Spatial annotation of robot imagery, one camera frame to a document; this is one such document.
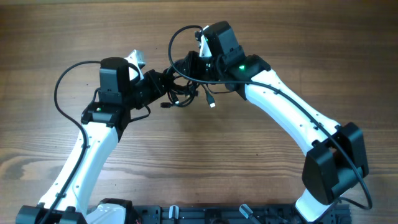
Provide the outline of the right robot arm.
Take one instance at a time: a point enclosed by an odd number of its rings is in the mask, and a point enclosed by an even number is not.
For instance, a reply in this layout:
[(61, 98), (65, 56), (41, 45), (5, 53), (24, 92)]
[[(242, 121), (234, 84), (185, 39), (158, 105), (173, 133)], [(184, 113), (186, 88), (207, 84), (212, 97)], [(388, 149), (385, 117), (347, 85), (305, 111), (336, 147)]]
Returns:
[(222, 21), (195, 28), (199, 51), (178, 72), (201, 84), (225, 85), (279, 124), (304, 154), (305, 191), (294, 207), (307, 223), (320, 221), (369, 173), (363, 132), (322, 115), (282, 82), (260, 56), (246, 55), (232, 27)]

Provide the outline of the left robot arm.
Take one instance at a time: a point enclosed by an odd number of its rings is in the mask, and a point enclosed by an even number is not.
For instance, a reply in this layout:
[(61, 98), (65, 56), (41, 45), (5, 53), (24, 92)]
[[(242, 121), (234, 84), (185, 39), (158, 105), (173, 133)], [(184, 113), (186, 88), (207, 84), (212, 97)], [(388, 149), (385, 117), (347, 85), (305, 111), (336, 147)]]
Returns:
[(139, 118), (131, 110), (148, 108), (165, 95), (165, 72), (141, 73), (132, 58), (110, 57), (98, 62), (100, 86), (83, 110), (76, 143), (58, 177), (36, 206), (24, 205), (16, 223), (141, 223), (130, 200), (106, 198), (88, 211), (95, 183), (127, 126)]

